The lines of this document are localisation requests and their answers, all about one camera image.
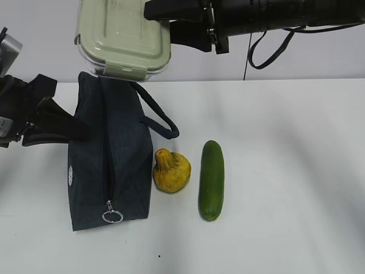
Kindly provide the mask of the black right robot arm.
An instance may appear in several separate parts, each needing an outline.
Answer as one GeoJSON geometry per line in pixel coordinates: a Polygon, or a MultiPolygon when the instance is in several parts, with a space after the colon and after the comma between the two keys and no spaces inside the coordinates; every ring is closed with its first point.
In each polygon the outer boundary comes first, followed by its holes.
{"type": "Polygon", "coordinates": [[[203,52],[229,51],[228,38],[301,26],[364,22],[364,1],[148,1],[144,18],[170,23],[171,43],[203,52]]]}

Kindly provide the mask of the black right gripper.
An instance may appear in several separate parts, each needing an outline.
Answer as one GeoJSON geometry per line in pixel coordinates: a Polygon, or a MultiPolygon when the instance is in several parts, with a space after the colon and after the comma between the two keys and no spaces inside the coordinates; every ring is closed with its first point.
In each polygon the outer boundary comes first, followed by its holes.
{"type": "Polygon", "coordinates": [[[205,53],[215,46],[217,54],[225,54],[229,52],[229,37],[256,31],[257,2],[152,0],[145,3],[144,18],[176,20],[170,23],[172,44],[205,53]]]}

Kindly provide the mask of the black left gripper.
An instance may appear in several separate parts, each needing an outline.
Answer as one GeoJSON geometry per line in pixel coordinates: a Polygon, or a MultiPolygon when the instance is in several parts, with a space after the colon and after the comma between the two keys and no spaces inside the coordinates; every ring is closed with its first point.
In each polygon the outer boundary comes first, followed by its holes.
{"type": "Polygon", "coordinates": [[[22,136],[24,147],[90,138],[91,127],[51,99],[56,86],[57,80],[42,74],[28,83],[11,75],[1,78],[1,147],[22,136]]]}

